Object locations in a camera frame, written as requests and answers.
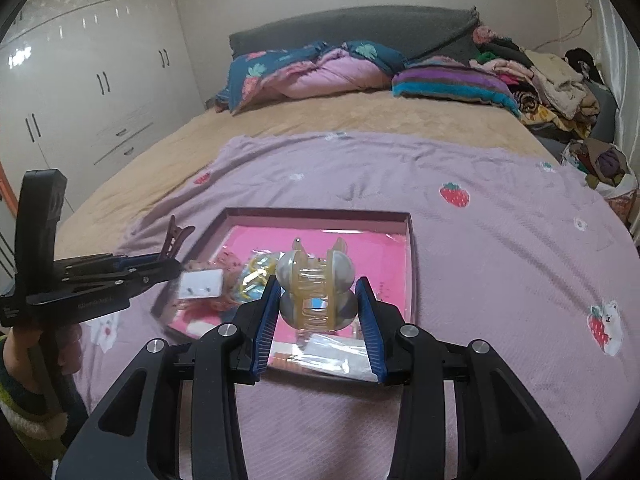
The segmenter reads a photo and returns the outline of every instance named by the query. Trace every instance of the headboard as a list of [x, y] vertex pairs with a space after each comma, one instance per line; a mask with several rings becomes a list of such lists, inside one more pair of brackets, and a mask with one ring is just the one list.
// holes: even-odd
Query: headboard
[[268, 23], [229, 36], [233, 56], [295, 48], [322, 40], [340, 45], [370, 40], [399, 50], [407, 59], [441, 54], [468, 61], [478, 52], [471, 33], [478, 11], [419, 6], [371, 6], [325, 10]]

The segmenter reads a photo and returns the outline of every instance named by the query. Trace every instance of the open box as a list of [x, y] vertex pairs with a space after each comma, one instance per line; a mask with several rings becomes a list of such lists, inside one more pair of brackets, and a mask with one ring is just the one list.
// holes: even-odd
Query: open box
[[[290, 251], [300, 238], [307, 253], [324, 258], [338, 237], [347, 243], [356, 280], [367, 276], [380, 301], [398, 307], [407, 322], [414, 319], [417, 304], [417, 266], [414, 236], [408, 213], [320, 210], [228, 208], [209, 226], [184, 258], [184, 262], [210, 262], [221, 251], [234, 254], [244, 266], [256, 251]], [[218, 311], [199, 306], [176, 307], [176, 283], [160, 294], [153, 313], [172, 331], [199, 338], [222, 322], [229, 322], [234, 308]], [[312, 333], [290, 327], [278, 318], [271, 367], [294, 372], [324, 372], [360, 380], [375, 380], [357, 318], [347, 328]]]

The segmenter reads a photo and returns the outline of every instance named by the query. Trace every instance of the white curtain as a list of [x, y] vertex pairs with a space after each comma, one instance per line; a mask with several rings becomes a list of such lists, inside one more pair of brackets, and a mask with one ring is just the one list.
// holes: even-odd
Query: white curtain
[[[616, 145], [640, 176], [640, 50], [609, 0], [591, 0], [600, 32], [602, 75], [618, 102]], [[632, 211], [631, 234], [640, 244], [640, 197]]]

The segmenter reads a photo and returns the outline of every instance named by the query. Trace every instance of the cable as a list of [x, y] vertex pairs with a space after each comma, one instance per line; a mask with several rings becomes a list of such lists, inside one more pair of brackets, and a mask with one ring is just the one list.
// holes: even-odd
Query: cable
[[589, 23], [589, 21], [593, 18], [593, 9], [591, 8], [591, 6], [590, 6], [590, 5], [588, 6], [588, 9], [589, 9], [589, 17], [588, 17], [586, 20], [584, 20], [584, 23], [582, 24], [582, 26], [574, 28], [574, 30], [572, 30], [572, 31], [568, 32], [568, 33], [567, 33], [567, 34], [565, 34], [562, 38], [558, 38], [557, 40], [551, 40], [551, 41], [547, 41], [547, 42], [545, 42], [545, 43], [543, 43], [543, 44], [540, 44], [539, 46], [537, 46], [537, 47], [536, 47], [536, 48], [534, 48], [533, 50], [538, 50], [539, 48], [542, 48], [542, 47], [544, 47], [544, 46], [547, 46], [548, 44], [551, 44], [551, 43], [559, 43], [559, 42], [561, 42], [561, 41], [574, 40], [575, 38], [577, 38], [578, 36], [580, 36], [580, 35], [582, 34], [583, 30], [584, 30], [584, 27], [586, 27], [586, 26], [587, 26], [587, 23]]

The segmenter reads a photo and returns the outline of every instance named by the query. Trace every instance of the striped pillow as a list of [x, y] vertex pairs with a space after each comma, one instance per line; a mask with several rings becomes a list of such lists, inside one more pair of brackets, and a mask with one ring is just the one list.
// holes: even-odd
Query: striped pillow
[[496, 76], [469, 68], [447, 57], [431, 57], [411, 65], [392, 80], [395, 96], [424, 96], [506, 108], [520, 116], [506, 83]]

